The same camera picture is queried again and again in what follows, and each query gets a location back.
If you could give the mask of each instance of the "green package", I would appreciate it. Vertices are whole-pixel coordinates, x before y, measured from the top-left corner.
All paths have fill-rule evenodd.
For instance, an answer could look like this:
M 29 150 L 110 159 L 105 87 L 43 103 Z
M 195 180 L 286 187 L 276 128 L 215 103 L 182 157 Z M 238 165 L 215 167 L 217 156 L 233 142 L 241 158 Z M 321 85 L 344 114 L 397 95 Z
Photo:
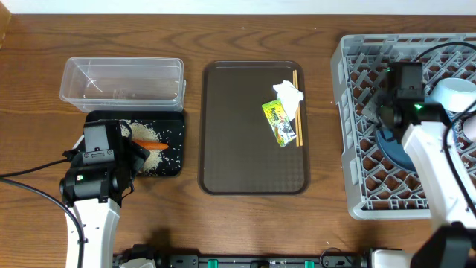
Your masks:
M 268 119 L 271 129 L 276 136 L 276 141 L 281 147 L 285 147 L 290 141 L 296 138 L 295 132 L 292 130 L 289 118 L 284 111 L 281 100 L 273 100 L 262 105 L 266 118 Z

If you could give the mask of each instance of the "chopsticks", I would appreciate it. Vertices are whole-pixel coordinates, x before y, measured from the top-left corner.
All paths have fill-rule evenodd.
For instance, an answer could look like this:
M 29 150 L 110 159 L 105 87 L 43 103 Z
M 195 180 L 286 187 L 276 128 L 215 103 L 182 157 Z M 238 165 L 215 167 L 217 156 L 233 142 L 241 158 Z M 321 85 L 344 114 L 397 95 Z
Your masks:
M 298 70 L 292 71 L 292 85 L 299 89 Z M 296 147 L 303 146 L 303 128 L 300 123 L 300 105 L 297 105 L 295 114 L 295 129 L 296 129 Z

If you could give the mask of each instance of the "dish rack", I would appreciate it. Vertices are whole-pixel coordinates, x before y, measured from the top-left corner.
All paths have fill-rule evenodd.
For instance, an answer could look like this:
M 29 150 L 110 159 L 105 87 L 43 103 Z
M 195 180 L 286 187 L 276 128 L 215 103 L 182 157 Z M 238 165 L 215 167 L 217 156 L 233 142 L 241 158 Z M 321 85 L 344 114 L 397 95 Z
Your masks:
M 430 217 L 418 174 L 395 167 L 376 144 L 376 125 L 361 112 L 385 87 L 388 63 L 413 61 L 423 51 L 446 42 L 476 44 L 476 33 L 373 34 L 342 37 L 331 59 L 334 101 L 341 117 L 347 207 L 357 220 L 407 220 Z M 476 51 L 463 46 L 440 48 L 425 55 L 426 94 L 447 77 L 476 83 Z M 476 144 L 468 140 L 462 121 L 454 128 L 457 150 L 469 176 L 476 180 Z

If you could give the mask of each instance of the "wooden table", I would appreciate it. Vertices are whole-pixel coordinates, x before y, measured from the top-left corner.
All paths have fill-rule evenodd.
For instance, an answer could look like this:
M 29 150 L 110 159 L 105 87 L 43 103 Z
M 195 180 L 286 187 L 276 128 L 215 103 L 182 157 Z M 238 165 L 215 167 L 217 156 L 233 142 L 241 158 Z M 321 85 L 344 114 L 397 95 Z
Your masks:
M 139 178 L 125 199 L 115 252 L 134 243 L 205 254 L 317 255 L 330 246 L 417 250 L 428 220 L 357 221 L 347 212 L 341 126 L 330 57 L 346 34 L 476 31 L 468 16 L 13 16 L 0 50 L 0 171 L 61 159 L 86 114 L 59 98 L 69 57 L 179 57 L 187 91 L 181 175 Z M 304 70 L 311 185 L 294 197 L 214 197 L 197 183 L 202 70 L 214 60 L 294 60 Z M 60 198 L 61 164 L 17 177 Z M 64 214 L 0 185 L 0 267 L 64 267 Z

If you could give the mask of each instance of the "brown tray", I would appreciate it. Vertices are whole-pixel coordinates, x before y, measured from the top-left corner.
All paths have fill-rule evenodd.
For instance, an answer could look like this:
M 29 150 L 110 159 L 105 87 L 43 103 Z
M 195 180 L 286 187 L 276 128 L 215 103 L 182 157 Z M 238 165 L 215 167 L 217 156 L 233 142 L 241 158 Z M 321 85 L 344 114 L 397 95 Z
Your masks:
M 292 61 L 217 61 L 204 70 L 199 184 L 209 194 L 298 194 L 309 184 L 306 93 L 300 103 L 303 145 L 282 148 L 262 104 L 272 86 L 292 81 Z

